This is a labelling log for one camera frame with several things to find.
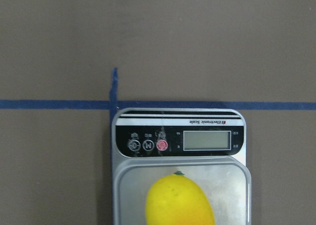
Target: kitchen scale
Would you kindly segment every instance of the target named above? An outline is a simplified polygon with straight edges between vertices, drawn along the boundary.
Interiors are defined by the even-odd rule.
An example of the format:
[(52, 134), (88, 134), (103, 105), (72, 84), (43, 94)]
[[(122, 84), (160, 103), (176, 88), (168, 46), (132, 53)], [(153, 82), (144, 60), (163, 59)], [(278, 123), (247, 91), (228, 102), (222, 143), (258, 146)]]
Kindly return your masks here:
[(204, 191), (217, 225), (251, 224), (246, 123), (230, 109), (128, 108), (112, 121), (114, 225), (146, 225), (149, 188), (181, 171)]

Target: tare button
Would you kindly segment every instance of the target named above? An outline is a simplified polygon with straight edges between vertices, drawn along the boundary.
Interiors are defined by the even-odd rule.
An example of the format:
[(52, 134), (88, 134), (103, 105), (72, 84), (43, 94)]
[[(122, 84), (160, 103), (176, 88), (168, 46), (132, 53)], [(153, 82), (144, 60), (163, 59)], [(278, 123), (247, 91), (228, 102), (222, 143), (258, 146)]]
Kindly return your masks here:
[(158, 140), (156, 147), (159, 151), (165, 151), (168, 148), (168, 142), (166, 140)]

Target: lemon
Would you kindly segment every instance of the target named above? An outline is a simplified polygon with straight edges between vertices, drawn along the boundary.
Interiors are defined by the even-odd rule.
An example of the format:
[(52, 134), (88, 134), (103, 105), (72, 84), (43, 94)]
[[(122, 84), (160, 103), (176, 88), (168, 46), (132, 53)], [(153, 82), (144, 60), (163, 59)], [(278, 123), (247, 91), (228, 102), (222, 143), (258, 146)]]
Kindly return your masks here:
[(147, 225), (215, 225), (202, 189), (179, 171), (152, 185), (145, 213)]

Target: blue tape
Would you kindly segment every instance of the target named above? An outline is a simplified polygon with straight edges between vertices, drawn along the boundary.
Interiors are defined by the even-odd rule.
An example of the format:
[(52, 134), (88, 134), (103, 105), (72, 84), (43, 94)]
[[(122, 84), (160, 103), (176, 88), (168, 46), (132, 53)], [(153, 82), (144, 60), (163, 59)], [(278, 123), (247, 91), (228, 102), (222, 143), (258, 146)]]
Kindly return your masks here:
[(0, 109), (22, 110), (108, 110), (109, 101), (82, 101), (82, 100), (0, 100)]
[(110, 122), (112, 122), (118, 110), (118, 78), (118, 69), (114, 68), (112, 70), (112, 84), (110, 90)]
[(173, 102), (173, 101), (119, 101), (120, 109), (140, 108), (223, 108), (236, 110), (316, 110), (309, 102)]
[(0, 109), (20, 110), (110, 110), (118, 108), (227, 108), (236, 110), (316, 110), (312, 102), (176, 102), (176, 101), (117, 101), (113, 88), (110, 101), (82, 100), (0, 100)]

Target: button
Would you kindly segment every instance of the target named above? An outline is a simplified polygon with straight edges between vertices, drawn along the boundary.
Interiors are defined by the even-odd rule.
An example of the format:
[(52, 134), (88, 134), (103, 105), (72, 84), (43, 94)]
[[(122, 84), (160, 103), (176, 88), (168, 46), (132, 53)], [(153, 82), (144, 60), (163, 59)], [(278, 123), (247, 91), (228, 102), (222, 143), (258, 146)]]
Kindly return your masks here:
[(154, 147), (155, 147), (155, 144), (151, 140), (145, 140), (143, 142), (143, 149), (146, 150), (146, 151), (151, 151), (151, 150), (154, 149)]
[(138, 140), (129, 140), (127, 146), (133, 152), (137, 152), (140, 149), (140, 142)]
[(168, 148), (168, 143), (166, 140), (158, 140), (156, 147), (159, 151), (165, 151)]

